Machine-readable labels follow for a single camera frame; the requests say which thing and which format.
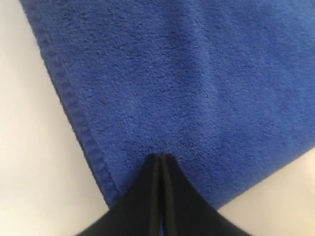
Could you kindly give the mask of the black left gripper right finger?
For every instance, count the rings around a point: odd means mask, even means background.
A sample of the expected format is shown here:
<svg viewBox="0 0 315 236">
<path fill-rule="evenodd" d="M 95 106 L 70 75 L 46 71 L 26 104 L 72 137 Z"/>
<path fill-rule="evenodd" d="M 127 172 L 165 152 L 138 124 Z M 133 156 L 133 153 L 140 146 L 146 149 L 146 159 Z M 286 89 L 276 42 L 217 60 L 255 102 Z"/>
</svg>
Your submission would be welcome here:
<svg viewBox="0 0 315 236">
<path fill-rule="evenodd" d="M 165 236 L 248 236 L 249 233 L 223 217 L 198 193 L 176 157 L 160 158 Z"/>
</svg>

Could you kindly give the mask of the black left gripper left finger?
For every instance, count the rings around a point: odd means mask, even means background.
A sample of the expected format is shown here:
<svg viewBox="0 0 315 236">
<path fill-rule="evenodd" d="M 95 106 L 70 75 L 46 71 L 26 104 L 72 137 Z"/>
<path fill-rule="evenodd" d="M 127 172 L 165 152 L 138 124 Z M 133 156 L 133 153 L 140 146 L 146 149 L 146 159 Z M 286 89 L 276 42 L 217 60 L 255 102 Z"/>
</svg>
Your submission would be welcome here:
<svg viewBox="0 0 315 236">
<path fill-rule="evenodd" d="M 159 236 L 160 159 L 149 154 L 120 200 L 80 236 Z"/>
</svg>

